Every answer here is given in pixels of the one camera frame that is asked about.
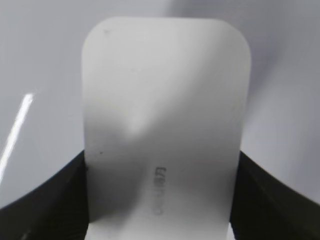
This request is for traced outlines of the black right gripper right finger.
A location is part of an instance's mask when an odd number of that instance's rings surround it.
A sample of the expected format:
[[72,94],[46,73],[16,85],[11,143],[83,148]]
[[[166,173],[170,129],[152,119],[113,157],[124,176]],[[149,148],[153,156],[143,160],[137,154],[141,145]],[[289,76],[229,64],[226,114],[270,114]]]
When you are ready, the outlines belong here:
[[243,152],[230,225],[237,240],[318,240],[320,206],[277,180]]

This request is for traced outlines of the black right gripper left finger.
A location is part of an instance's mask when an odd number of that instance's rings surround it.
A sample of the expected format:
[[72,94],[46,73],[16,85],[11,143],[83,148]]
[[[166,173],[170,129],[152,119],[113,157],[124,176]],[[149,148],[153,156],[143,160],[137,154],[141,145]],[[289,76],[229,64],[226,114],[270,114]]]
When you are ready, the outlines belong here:
[[2,240],[83,240],[89,225],[87,166],[80,152],[42,185],[0,209]]

